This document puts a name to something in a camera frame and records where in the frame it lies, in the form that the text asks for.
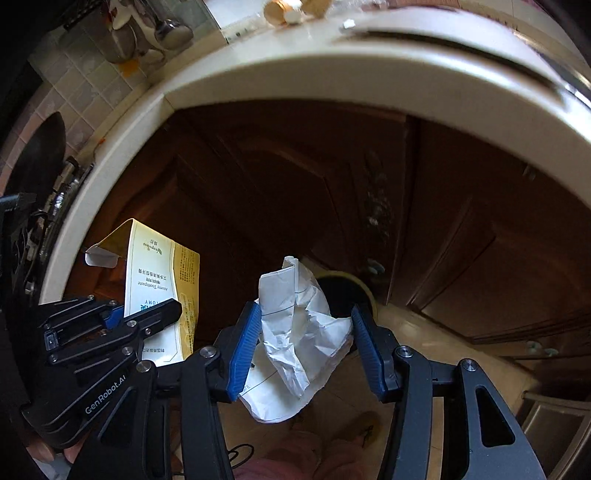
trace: yellow box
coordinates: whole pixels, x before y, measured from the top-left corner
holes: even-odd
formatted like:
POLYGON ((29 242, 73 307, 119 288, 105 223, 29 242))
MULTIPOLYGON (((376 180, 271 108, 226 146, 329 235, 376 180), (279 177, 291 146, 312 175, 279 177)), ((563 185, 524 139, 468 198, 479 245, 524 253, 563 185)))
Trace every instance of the yellow box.
POLYGON ((177 323, 144 341, 142 359, 158 367, 185 360, 199 315, 199 254, 129 219, 86 251, 86 263, 97 267, 115 268, 120 258, 127 259, 126 317, 168 299, 183 306, 177 323))

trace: frying pan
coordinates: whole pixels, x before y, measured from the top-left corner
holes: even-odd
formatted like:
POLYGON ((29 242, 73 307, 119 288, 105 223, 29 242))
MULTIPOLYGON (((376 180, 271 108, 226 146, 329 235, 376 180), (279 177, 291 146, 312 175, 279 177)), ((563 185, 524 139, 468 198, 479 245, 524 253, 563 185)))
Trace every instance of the frying pan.
POLYGON ((66 127, 60 112, 49 116, 37 128, 18 157, 4 195, 35 193, 33 211, 45 206, 56 178, 63 169, 66 127))

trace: wooden cabinet door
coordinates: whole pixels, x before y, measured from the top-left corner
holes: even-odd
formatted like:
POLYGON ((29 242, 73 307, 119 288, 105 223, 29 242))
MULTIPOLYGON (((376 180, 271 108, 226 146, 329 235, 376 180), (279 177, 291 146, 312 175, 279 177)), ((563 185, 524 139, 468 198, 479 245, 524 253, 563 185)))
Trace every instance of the wooden cabinet door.
POLYGON ((422 122, 420 139, 395 301, 473 343, 588 325, 588 208, 469 135, 422 122))
MULTIPOLYGON (((321 102, 244 102, 176 112, 125 170, 86 236, 128 218, 201 256, 197 341, 235 323, 286 255, 362 276, 384 299, 408 199, 404 115, 321 102)), ((125 266, 80 255, 69 295, 123 300, 125 266)))
MULTIPOLYGON (((221 179, 205 188, 216 172, 216 157, 192 138, 182 119, 173 118, 138 153, 111 190, 86 235, 88 247, 129 218, 200 254, 199 320, 196 343, 211 342, 218 331, 234 325, 244 304, 258 297, 258 278, 277 268, 240 231, 241 222, 224 215, 226 202, 240 209, 235 192, 221 179)), ((89 267, 79 255, 66 287, 67 295, 115 298, 123 302, 125 265, 89 267)))
POLYGON ((284 255, 352 272, 387 295, 408 197, 413 129, 404 115, 297 100, 213 105, 187 115, 235 167, 257 224, 275 232, 284 255))

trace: black cable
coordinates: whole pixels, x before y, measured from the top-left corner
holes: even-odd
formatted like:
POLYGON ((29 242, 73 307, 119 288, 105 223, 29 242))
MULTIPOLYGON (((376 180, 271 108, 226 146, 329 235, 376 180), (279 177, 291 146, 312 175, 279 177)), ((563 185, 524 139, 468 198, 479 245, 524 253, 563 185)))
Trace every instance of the black cable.
POLYGON ((238 458, 238 456, 240 455, 240 452, 238 452, 238 449, 241 447, 249 447, 250 448, 250 453, 246 456, 246 458, 244 460, 241 460, 240 462, 238 462, 236 465, 232 465, 232 470, 234 470, 235 468, 238 468, 241 465, 244 465, 247 461, 249 461, 252 456, 255 454, 255 448, 250 444, 250 443, 241 443, 240 445, 236 445, 234 448, 228 450, 228 455, 230 455, 231 453, 234 454, 234 456, 230 457, 230 464, 236 460, 238 458))

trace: cabinet handle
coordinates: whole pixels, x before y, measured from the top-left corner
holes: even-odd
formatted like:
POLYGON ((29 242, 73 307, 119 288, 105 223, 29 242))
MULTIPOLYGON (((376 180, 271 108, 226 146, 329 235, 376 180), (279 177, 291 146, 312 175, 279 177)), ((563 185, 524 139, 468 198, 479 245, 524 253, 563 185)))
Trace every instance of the cabinet handle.
POLYGON ((560 352, 556 348, 544 348, 544 353, 548 356, 556 356, 560 352))
POLYGON ((374 260, 373 258, 368 258, 368 271, 372 275, 381 275, 382 273, 386 272, 386 269, 377 260, 374 260))
POLYGON ((387 244, 392 223, 392 207, 388 198, 388 176, 379 155, 373 150, 365 152, 365 178, 368 191, 365 199, 365 219, 377 231, 383 244, 387 244))
POLYGON ((542 350, 542 344, 539 342, 536 342, 535 340, 529 340, 526 345, 527 345, 527 353, 529 355, 535 355, 535 354, 539 353, 540 350, 542 350))

